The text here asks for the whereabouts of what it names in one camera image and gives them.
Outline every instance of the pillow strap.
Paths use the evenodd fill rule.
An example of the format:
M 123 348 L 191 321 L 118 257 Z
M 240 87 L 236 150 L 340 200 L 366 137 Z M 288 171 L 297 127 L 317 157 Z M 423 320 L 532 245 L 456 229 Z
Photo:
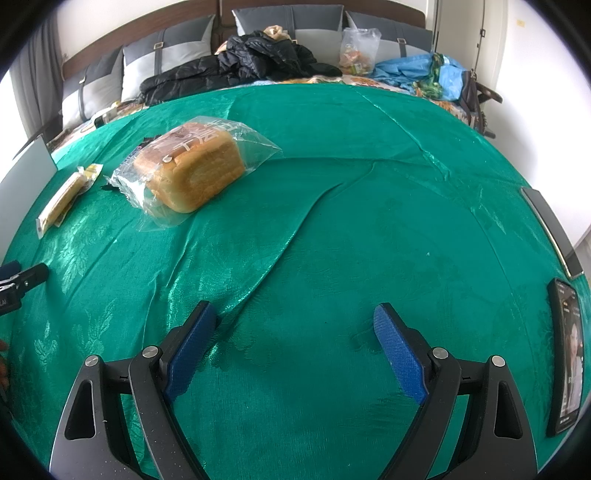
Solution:
M 406 52 L 406 40 L 404 38 L 397 38 L 398 46 L 400 47 L 400 57 L 405 58 L 407 56 Z
M 294 22 L 294 10 L 291 5 L 285 6 L 285 28 L 292 40 L 296 39 L 296 23 Z
M 166 29 L 158 32 L 158 41 L 154 44 L 154 75 L 162 73 L 162 48 L 164 47 L 164 32 Z
M 88 72 L 88 67 L 84 70 L 84 75 L 82 76 L 82 80 L 78 82 L 78 111 L 80 112 L 80 118 L 82 119 L 82 123 L 87 122 L 88 118 L 84 114 L 84 85 L 86 83 L 86 72 Z

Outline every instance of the smartphone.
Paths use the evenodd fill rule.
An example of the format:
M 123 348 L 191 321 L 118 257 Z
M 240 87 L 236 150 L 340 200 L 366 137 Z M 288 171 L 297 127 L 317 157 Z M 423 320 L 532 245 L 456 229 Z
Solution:
M 555 278 L 548 285 L 554 323 L 554 390 L 548 436 L 566 430 L 579 416 L 583 392 L 583 325 L 573 287 Z
M 550 205 L 542 197 L 542 194 L 538 190 L 526 187 L 521 187 L 521 194 L 525 197 L 527 203 L 530 204 L 536 217 L 542 224 L 554 250 L 556 250 L 566 276 L 574 280 L 582 275 L 583 267 L 579 262 L 579 257 L 577 257 L 569 237 L 566 236 L 566 232 L 562 228 L 562 225 L 560 225 Z

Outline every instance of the white wall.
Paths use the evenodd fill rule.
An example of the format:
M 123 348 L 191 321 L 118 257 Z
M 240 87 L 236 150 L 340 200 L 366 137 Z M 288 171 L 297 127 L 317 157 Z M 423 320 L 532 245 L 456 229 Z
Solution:
M 61 52 L 70 58 L 108 32 L 127 22 L 181 0 L 67 0 L 57 10 Z M 402 0 L 398 3 L 423 11 L 427 28 L 433 27 L 436 0 Z
M 509 0 L 505 51 L 486 106 L 498 150 L 546 198 L 573 245 L 591 225 L 591 88 L 560 38 Z

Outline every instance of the metal screw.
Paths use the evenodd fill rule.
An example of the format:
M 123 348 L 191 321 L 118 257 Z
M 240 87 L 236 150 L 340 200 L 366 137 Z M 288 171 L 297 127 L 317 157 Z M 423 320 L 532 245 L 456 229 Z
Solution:
M 146 348 L 144 348 L 144 350 L 142 351 L 142 355 L 145 358 L 152 358 L 153 356 L 158 355 L 158 347 L 151 345 L 151 346 L 147 346 Z
M 435 358 L 438 358 L 439 360 L 443 360 L 449 356 L 449 353 L 444 348 L 441 348 L 440 346 L 436 346 L 433 349 L 433 356 Z
M 505 366 L 505 359 L 499 355 L 493 355 L 491 360 L 492 360 L 492 364 L 497 367 L 504 367 Z
M 99 357 L 97 355 L 91 355 L 86 357 L 86 360 L 84 360 L 84 364 L 87 367 L 93 367 L 95 366 L 97 363 L 99 362 Z

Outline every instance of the black phone case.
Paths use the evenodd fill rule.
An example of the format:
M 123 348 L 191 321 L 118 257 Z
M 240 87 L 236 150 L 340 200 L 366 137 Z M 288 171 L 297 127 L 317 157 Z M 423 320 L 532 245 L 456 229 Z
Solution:
M 546 431 L 547 436 L 553 437 L 554 435 L 559 434 L 560 432 L 565 431 L 569 427 L 571 427 L 574 422 L 576 422 L 577 417 L 579 416 L 579 408 L 577 410 L 565 415 L 564 417 L 560 416 L 560 410 L 562 408 L 562 401 L 563 401 L 563 388 L 564 388 L 564 349 L 566 345 L 564 344 L 564 319 L 563 319 L 563 311 L 562 311 L 562 303 L 560 300 L 560 295 L 558 293 L 558 285 L 561 284 L 572 290 L 574 296 L 577 301 L 577 305 L 579 305 L 579 296 L 577 295 L 576 290 L 571 287 L 569 284 L 560 280 L 559 278 L 553 279 L 548 284 L 548 296 L 550 297 L 550 308 L 552 310 L 552 323 L 554 325 L 554 387 L 552 390 L 552 401 L 550 406 L 550 419 L 548 421 L 548 429 Z

